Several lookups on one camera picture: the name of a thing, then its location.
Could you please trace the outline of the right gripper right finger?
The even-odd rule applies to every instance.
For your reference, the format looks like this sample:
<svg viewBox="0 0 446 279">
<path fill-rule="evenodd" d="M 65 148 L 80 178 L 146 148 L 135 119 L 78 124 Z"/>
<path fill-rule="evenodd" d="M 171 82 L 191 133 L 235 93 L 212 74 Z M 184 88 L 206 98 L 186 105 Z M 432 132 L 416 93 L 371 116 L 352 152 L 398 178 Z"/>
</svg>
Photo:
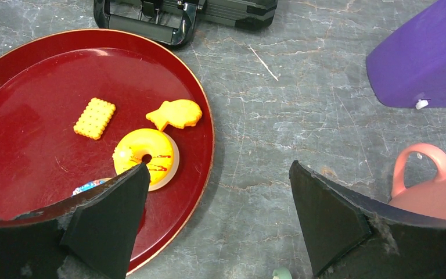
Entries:
<svg viewBox="0 0 446 279">
<path fill-rule="evenodd" d="M 298 161 L 289 178 L 315 278 L 446 278 L 446 220 L 392 207 Z"/>
</svg>

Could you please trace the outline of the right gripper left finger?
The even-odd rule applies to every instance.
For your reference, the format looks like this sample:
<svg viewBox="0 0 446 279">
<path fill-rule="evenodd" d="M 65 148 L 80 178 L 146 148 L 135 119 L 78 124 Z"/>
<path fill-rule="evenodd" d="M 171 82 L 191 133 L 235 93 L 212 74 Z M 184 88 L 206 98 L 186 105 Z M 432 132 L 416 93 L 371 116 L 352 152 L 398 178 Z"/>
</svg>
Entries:
<svg viewBox="0 0 446 279">
<path fill-rule="evenodd" d="M 0 278 L 125 278 L 149 183 L 141 163 L 90 190 L 0 220 Z"/>
</svg>

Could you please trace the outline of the blue donut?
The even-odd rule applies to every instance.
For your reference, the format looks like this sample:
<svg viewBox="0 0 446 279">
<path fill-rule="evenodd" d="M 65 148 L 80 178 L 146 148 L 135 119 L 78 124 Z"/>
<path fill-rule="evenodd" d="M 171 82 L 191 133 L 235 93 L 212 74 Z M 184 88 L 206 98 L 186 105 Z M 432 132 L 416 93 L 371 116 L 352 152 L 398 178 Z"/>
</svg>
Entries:
<svg viewBox="0 0 446 279">
<path fill-rule="evenodd" d="M 105 183 L 105 182 L 107 182 L 109 180 L 110 180 L 110 178 L 100 178 L 100 179 L 97 179 L 97 180 L 90 181 L 90 182 L 88 182 L 88 183 L 86 183 L 86 184 L 84 184 L 84 185 L 82 185 L 80 187 L 77 187 L 72 192 L 72 196 L 80 194 L 80 193 L 82 193 L 84 191 L 87 191 L 89 189 L 95 188 L 96 186 L 101 185 L 101 184 L 103 184 L 103 183 Z"/>
</svg>

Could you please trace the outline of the yellow donut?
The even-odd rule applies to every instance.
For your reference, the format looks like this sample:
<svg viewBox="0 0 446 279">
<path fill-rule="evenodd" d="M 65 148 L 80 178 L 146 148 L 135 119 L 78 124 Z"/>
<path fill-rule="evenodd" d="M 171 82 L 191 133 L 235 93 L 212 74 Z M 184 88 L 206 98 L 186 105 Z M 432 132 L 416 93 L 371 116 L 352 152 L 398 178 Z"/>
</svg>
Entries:
<svg viewBox="0 0 446 279">
<path fill-rule="evenodd" d="M 147 156 L 151 157 L 146 163 L 150 174 L 149 191 L 155 191 L 172 180 L 180 161 L 178 146 L 166 133 L 152 128 L 128 133 L 114 149 L 114 169 L 119 175 L 141 164 Z"/>
</svg>

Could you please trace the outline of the yellow rectangular biscuit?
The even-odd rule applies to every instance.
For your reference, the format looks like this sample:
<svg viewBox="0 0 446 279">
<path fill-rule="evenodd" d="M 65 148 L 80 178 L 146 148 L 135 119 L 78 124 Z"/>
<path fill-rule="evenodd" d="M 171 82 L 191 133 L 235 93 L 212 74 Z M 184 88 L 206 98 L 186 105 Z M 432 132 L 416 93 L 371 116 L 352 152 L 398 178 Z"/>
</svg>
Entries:
<svg viewBox="0 0 446 279">
<path fill-rule="evenodd" d="M 115 110 L 115 104 L 99 98 L 92 98 L 73 126 L 74 132 L 87 138 L 98 140 Z"/>
</svg>

